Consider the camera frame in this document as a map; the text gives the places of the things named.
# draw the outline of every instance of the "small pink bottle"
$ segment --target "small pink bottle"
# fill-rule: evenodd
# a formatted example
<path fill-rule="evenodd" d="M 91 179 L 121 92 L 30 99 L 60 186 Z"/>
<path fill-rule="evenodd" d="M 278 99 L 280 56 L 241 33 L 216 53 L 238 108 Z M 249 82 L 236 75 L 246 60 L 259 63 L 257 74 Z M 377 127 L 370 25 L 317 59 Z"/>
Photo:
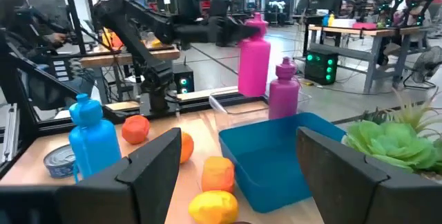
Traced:
<path fill-rule="evenodd" d="M 240 43 L 238 91 L 247 97 L 265 93 L 270 59 L 270 43 L 264 40 L 267 24 L 259 12 L 255 13 L 255 18 L 248 20 L 246 25 L 259 27 L 260 32 Z"/>
<path fill-rule="evenodd" d="M 278 79 L 270 83 L 269 118 L 283 118 L 296 114 L 300 84 L 292 79 L 296 73 L 296 65 L 290 58 L 284 57 L 282 64 L 276 66 Z"/>

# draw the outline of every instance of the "wooden table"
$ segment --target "wooden table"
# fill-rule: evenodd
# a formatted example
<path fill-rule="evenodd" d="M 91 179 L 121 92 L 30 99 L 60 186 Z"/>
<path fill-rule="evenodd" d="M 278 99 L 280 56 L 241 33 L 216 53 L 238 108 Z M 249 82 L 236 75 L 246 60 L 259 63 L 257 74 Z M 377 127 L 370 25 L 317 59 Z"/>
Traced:
<path fill-rule="evenodd" d="M 263 102 L 254 102 L 236 107 L 241 109 L 256 108 Z M 127 156 L 141 145 L 131 145 L 121 137 L 121 125 L 117 129 L 119 145 L 122 155 Z M 218 132 L 216 130 L 214 113 L 212 110 L 183 114 L 178 118 L 164 118 L 151 122 L 148 141 L 152 140 L 172 127 L 180 127 L 190 133 L 195 142 L 195 149 L 190 161 L 180 167 L 175 190 L 169 207 L 166 223 L 194 224 L 188 213 L 188 206 L 192 199 L 202 192 L 201 175 L 204 161 L 209 156 L 221 156 Z M 68 134 L 59 134 L 38 138 L 29 149 L 18 159 L 11 170 L 0 180 L 0 185 L 69 185 L 73 184 L 73 177 L 53 179 L 44 167 L 43 159 L 57 147 L 68 144 Z M 253 224 L 320 224 L 323 220 L 312 198 L 299 203 L 288 205 L 268 214 L 259 214 L 252 210 L 246 198 L 238 188 L 235 188 L 240 213 L 238 221 L 247 221 Z"/>
<path fill-rule="evenodd" d="M 103 53 L 108 52 L 103 46 L 95 47 L 92 53 Z M 163 61 L 171 61 L 180 58 L 180 50 L 173 45 L 173 49 L 170 50 L 158 50 L 151 51 L 151 54 Z M 132 54 L 122 53 L 118 55 L 100 55 L 96 57 L 84 57 L 80 59 L 80 63 L 84 68 L 92 68 L 94 70 L 94 78 L 97 81 L 97 88 L 99 91 L 99 97 L 102 104 L 108 104 L 108 98 L 106 95 L 106 85 L 104 84 L 104 76 L 102 67 L 113 67 L 115 74 L 115 82 L 120 83 L 118 66 L 121 65 L 131 65 L 132 64 Z"/>
<path fill-rule="evenodd" d="M 385 79 L 388 77 L 393 77 L 393 87 L 397 87 L 398 83 L 401 81 L 401 76 L 405 68 L 405 61 L 408 55 L 408 49 L 410 47 L 410 35 L 416 34 L 421 29 L 419 27 L 402 28 L 399 30 L 399 34 L 403 36 L 403 41 L 401 45 L 401 51 L 398 56 L 398 60 L 395 64 L 388 64 L 382 66 L 381 69 L 376 69 L 377 61 L 379 55 L 382 52 L 382 40 L 385 37 L 393 37 L 396 35 L 396 30 L 394 29 L 381 29 L 381 30 L 362 30 L 362 35 L 369 35 L 373 37 L 372 49 L 370 52 L 364 52 L 359 50 L 352 50 L 348 48 L 341 48 L 338 46 L 328 46 L 324 44 L 316 43 L 316 35 L 318 31 L 343 33 L 351 35 L 360 35 L 361 30 L 352 28 L 334 28 L 334 27 L 322 27 L 310 25 L 309 30 L 311 30 L 311 41 L 310 49 L 324 50 L 331 53 L 337 53 L 344 57 L 350 57 L 354 59 L 359 59 L 364 62 L 368 62 L 367 71 L 360 71 L 355 68 L 350 68 L 346 66 L 338 65 L 340 68 L 345 68 L 357 73 L 366 74 L 364 83 L 364 93 L 369 93 L 372 87 L 373 81 Z"/>

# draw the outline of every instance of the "artificial plant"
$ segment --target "artificial plant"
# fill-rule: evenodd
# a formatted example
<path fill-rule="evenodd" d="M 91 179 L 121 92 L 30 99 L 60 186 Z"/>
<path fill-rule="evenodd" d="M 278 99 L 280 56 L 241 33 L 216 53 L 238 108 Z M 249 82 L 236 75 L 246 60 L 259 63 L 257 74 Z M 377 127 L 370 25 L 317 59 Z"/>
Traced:
<path fill-rule="evenodd" d="M 421 170 L 440 172 L 442 170 L 442 138 L 431 124 L 442 123 L 437 108 L 431 107 L 432 101 L 439 94 L 436 90 L 432 97 L 418 105 L 408 96 L 395 94 L 401 105 L 397 112 L 393 110 L 364 114 L 363 121 L 350 126 L 344 143 L 357 151 L 371 155 L 391 165 L 408 171 Z M 424 118 L 433 112 L 434 115 Z"/>

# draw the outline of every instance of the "fan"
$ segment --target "fan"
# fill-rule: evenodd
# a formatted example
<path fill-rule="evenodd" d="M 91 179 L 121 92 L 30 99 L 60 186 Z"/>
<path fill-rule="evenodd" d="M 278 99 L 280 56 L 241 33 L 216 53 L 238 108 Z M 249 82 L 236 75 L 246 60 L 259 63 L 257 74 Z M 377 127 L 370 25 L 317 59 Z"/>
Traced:
<path fill-rule="evenodd" d="M 414 63 L 411 75 L 409 75 L 404 81 L 405 88 L 419 88 L 430 89 L 436 85 L 427 81 L 428 78 L 433 76 L 439 66 L 442 64 L 442 48 L 439 46 L 432 47 L 429 51 L 421 54 L 421 56 Z M 407 80 L 412 77 L 413 81 L 419 84 L 425 84 L 427 86 L 408 86 L 405 84 Z"/>

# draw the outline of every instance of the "can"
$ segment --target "can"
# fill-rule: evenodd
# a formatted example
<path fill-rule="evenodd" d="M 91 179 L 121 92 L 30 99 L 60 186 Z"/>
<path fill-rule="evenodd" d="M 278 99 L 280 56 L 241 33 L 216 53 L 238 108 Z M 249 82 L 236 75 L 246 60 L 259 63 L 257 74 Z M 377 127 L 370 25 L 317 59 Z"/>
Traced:
<path fill-rule="evenodd" d="M 52 178 L 65 178 L 73 175 L 74 162 L 74 151 L 69 144 L 56 148 L 43 159 Z"/>

